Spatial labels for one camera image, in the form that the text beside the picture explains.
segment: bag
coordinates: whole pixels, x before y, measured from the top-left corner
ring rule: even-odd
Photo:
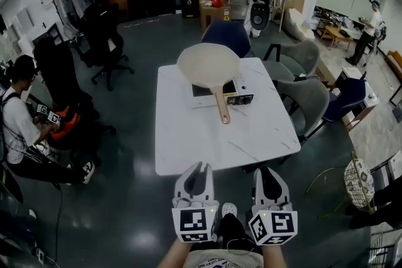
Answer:
[[[4,96],[0,97],[0,106],[1,106],[1,113],[0,113],[0,162],[3,162],[7,158],[7,148],[6,148],[6,141],[4,140],[4,133],[3,133],[3,107],[6,103],[14,97],[21,98],[17,93],[11,93],[3,100]]]

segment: white pan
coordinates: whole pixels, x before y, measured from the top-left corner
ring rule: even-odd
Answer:
[[[177,65],[190,83],[210,89],[215,95],[222,123],[229,124],[231,117],[223,86],[240,74],[239,57],[226,46],[202,43],[184,50]]]

